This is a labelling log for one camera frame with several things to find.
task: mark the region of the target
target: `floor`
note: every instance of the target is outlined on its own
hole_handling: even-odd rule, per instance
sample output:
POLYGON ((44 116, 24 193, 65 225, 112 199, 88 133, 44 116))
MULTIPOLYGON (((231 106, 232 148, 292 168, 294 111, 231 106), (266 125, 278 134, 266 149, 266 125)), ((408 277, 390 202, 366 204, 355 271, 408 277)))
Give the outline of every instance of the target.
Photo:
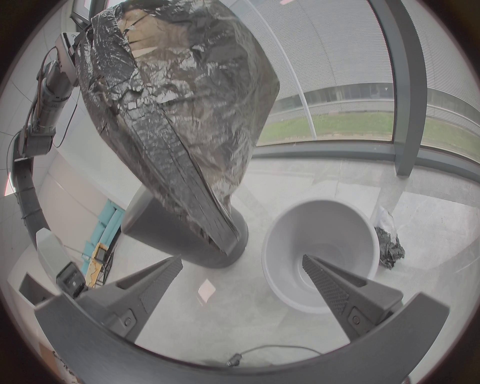
MULTIPOLYGON (((374 219, 378 206, 394 217, 405 259, 379 267, 375 281, 400 289, 406 303, 423 291, 450 306, 434 345, 412 372, 423 377, 458 336, 480 295, 480 186, 415 168, 399 178, 388 162, 253 160, 232 204, 250 237, 243 256, 224 270, 184 262, 136 343, 172 358, 224 364, 263 344, 301 345, 329 352, 348 343, 332 314, 307 314, 285 305, 267 284, 261 264, 264 236, 283 209, 306 197, 338 198, 374 219)), ((109 282, 168 255, 122 235, 109 282)), ((245 355, 242 366, 312 357, 300 349, 269 348, 245 355)))

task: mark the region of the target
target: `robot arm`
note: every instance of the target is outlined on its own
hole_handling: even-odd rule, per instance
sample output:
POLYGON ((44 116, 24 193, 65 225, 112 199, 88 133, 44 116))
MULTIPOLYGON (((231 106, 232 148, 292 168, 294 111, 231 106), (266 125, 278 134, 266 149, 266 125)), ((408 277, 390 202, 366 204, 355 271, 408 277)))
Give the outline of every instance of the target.
POLYGON ((75 49, 79 37, 80 34, 74 32, 60 34, 54 47, 57 59, 46 66, 45 59, 42 62, 37 75, 37 94, 19 137, 20 158, 46 155, 52 147, 57 121, 78 85, 75 49))

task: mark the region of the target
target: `concrete floor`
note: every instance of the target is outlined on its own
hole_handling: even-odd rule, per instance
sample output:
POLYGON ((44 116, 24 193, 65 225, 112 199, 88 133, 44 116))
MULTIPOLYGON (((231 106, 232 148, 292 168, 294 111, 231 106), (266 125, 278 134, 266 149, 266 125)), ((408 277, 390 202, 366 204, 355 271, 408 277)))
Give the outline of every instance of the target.
MULTIPOLYGON (((296 201, 313 196, 350 202, 371 219, 379 205, 388 209, 406 256, 392 270, 379 267, 374 280, 401 290, 404 303, 423 291, 450 306, 442 332, 411 374, 413 382, 421 379, 458 336, 480 294, 480 186, 426 168, 415 168, 407 179, 398 178, 394 165, 387 162, 252 161, 232 198, 250 230, 244 255, 223 270, 184 262, 137 344, 204 364, 224 363, 236 352, 263 344, 302 345, 322 353, 347 344, 331 313, 315 315, 290 308, 276 297, 263 275, 261 249, 274 218, 296 201)), ((122 235, 108 281, 167 256, 122 235)), ((300 349, 262 349, 246 355, 242 366, 312 356, 300 349)))

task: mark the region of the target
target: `green lawn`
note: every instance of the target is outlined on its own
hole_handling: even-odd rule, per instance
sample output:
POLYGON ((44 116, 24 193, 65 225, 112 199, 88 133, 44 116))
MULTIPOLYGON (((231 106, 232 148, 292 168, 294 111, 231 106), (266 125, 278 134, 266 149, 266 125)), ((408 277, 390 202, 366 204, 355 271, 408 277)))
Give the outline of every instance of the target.
MULTIPOLYGON (((393 113, 362 112, 312 116, 318 139, 392 139, 393 113)), ((305 117, 264 127, 259 145, 310 140, 305 117)), ((422 144, 453 151, 480 162, 480 137, 455 125, 429 119, 422 144)))

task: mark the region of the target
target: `plastic wrapper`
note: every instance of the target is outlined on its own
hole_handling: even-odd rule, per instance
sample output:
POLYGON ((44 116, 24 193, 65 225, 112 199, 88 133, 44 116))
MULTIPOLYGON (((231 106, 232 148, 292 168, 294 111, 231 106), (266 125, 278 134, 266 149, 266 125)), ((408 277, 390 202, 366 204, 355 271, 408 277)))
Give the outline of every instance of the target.
POLYGON ((374 227, 380 244, 380 265, 392 269, 397 260, 405 257, 405 250, 398 240, 392 215, 382 206, 378 207, 374 227))
POLYGON ((92 19, 75 65, 102 139, 228 253, 239 236, 230 196, 279 91, 248 28, 217 0, 127 1, 92 19))

